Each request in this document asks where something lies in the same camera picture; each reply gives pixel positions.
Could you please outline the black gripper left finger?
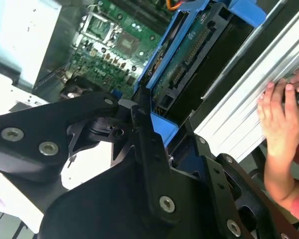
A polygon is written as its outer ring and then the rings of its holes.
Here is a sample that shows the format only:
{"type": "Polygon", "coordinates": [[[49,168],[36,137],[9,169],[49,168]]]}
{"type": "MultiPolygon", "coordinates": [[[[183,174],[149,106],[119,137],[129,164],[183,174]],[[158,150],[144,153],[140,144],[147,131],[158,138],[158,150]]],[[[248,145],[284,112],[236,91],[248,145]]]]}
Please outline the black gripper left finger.
{"type": "Polygon", "coordinates": [[[135,162],[150,213],[160,222],[174,222],[171,170],[162,138],[152,125],[150,97],[150,90],[140,87],[132,106],[125,107],[111,94],[95,92],[2,115],[0,172],[30,183],[55,182],[70,156],[110,142],[110,169],[135,162]]]}

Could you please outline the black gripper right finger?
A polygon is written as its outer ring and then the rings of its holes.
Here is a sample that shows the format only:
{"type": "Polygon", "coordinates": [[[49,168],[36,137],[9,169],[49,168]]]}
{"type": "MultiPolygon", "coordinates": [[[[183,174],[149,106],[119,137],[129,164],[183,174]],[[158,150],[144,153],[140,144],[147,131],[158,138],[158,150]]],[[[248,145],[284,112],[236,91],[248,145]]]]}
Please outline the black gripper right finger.
{"type": "Polygon", "coordinates": [[[214,156],[196,135],[189,119],[184,127],[191,143],[184,170],[197,176],[208,196],[203,210],[218,239],[295,239],[297,231],[273,202],[228,154],[214,156]]]}

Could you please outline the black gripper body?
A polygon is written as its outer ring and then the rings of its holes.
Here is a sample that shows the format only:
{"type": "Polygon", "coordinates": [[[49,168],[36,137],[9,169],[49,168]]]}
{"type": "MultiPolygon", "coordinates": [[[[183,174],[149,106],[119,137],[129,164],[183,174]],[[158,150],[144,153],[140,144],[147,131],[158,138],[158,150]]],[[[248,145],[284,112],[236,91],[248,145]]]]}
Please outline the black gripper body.
{"type": "Polygon", "coordinates": [[[181,211],[176,225],[150,213],[143,175],[123,163],[58,198],[40,226],[41,239],[220,239],[203,177],[205,157],[189,157],[172,171],[181,211]]]}

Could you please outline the person's hand with spread fingers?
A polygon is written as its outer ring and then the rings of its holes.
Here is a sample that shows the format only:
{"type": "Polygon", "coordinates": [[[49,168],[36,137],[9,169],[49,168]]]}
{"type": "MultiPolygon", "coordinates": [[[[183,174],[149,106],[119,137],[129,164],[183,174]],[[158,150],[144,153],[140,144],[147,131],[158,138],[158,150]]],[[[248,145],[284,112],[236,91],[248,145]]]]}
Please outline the person's hand with spread fingers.
{"type": "Polygon", "coordinates": [[[258,115],[267,140],[268,155],[293,158],[299,144],[299,106],[292,84],[268,83],[258,101],[258,115]]]}

